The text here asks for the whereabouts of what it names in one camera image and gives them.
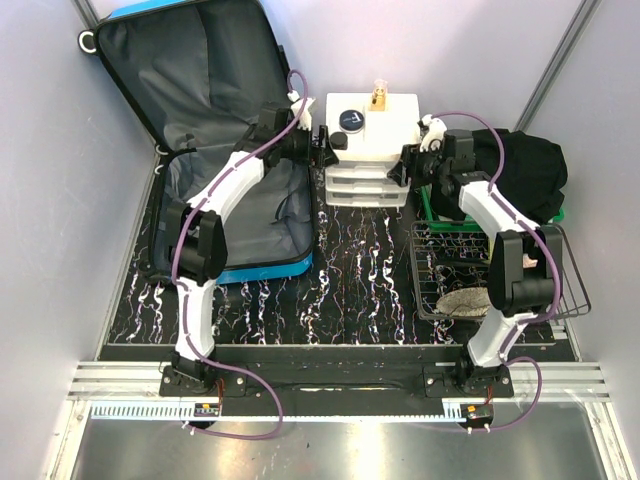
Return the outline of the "small black round jar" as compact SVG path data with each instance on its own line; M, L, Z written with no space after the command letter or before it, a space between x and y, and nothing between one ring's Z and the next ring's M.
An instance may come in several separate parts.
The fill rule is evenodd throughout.
M348 135L342 131L333 132L329 137L329 141L334 150L346 150L348 148Z

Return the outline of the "white plastic drawer unit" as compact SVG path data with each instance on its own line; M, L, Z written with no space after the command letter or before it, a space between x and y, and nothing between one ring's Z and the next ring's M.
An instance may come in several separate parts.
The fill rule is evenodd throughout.
M341 131L342 111L356 109L365 115L364 129L347 134L348 148L334 150L338 163L324 170L325 199L329 205L364 208L400 208L409 188L387 178L400 160L402 147L420 140L419 100L415 94L390 93L386 110L369 110L368 93L329 93L326 124L329 133Z

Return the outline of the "small dark bottle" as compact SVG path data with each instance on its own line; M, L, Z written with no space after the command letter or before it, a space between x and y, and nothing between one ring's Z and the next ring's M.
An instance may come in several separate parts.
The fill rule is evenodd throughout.
M388 94L388 82L383 79L374 81L374 86L370 98L369 110L375 112L383 112L386 110Z

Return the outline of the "green plastic tray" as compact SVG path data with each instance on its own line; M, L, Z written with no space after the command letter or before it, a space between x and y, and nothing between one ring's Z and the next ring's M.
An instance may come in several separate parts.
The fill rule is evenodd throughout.
M423 203L424 219L428 222L435 223L431 227L434 232L481 232L480 226L474 222L469 216L463 221L454 221L448 217L439 217L433 210L430 203L430 187L422 187L420 189L420 198Z

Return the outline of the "large black garment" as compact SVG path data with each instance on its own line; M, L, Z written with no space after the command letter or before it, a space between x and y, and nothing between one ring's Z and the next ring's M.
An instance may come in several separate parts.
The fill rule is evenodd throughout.
M499 164L493 134L487 129L475 130L475 169L490 176L501 169L497 179L501 194L527 218L539 224L549 222L562 207L562 188L568 180L561 147L522 131L499 129L497 133L504 147L504 164Z

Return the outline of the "blue fish-print suitcase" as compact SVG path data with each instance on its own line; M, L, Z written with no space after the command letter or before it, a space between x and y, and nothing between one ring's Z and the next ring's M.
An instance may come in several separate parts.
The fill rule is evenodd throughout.
M82 31L155 142L160 163L147 203L147 244L137 263L168 282L167 209L199 193L258 119L287 102L288 64L257 1L144 1ZM284 159L254 186L225 226L224 284L298 276L313 259L308 167Z

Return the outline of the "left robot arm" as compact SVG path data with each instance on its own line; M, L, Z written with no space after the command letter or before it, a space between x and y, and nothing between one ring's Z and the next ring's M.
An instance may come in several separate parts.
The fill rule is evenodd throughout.
M224 227L231 213L281 159L313 167L338 162L326 143L327 128L313 133L316 100L293 94L289 100L289 106L263 104L257 122L234 145L213 180L189 200L175 201L167 209L167 257L179 301L179 335L170 372L196 396L208 394L216 382L216 368L208 364L215 348L212 300L227 264Z

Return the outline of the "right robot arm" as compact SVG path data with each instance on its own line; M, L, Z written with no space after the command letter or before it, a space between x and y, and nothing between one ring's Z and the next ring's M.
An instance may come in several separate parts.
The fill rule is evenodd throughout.
M521 214L476 167L473 136L449 130L425 145L403 146L389 178L400 186L437 184L493 243L490 306L445 382L466 396L485 393L507 374L509 352L530 324L554 317L562 295L563 239Z

